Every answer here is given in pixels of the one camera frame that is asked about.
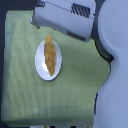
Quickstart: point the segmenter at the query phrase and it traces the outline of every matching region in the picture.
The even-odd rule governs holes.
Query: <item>white plate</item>
[[[50,76],[47,66],[45,64],[45,56],[44,56],[44,43],[45,40],[41,42],[41,44],[38,46],[36,55],[35,55],[35,66],[36,71],[39,74],[39,76],[44,80],[53,80],[59,73],[61,69],[61,63],[62,63],[62,56],[59,46],[55,41],[53,41],[53,45],[56,52],[56,61],[55,61],[55,72],[52,76]]]

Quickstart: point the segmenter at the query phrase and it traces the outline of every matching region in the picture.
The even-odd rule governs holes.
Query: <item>table surface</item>
[[[33,10],[37,0],[2,0],[0,4],[0,103],[2,101],[4,46],[5,46],[5,18],[9,10]],[[8,128],[0,120],[1,128]]]

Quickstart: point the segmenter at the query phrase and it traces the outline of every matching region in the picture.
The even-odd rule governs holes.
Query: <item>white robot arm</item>
[[[93,128],[128,128],[128,0],[40,0],[31,23],[95,40],[111,72],[96,93]]]

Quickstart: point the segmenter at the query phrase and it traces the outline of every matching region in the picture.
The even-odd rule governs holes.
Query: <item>food item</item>
[[[45,56],[45,64],[50,73],[50,76],[52,76],[55,70],[56,53],[55,53],[54,45],[52,42],[52,38],[49,35],[47,35],[45,39],[44,56]]]

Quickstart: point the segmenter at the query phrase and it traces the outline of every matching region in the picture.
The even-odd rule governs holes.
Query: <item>green towel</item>
[[[51,28],[37,29],[31,17],[32,11],[6,15],[2,121],[10,126],[92,125],[95,94],[108,76],[108,63],[92,40],[85,43]],[[59,75],[50,82],[35,69],[37,47],[48,34],[63,59]]]

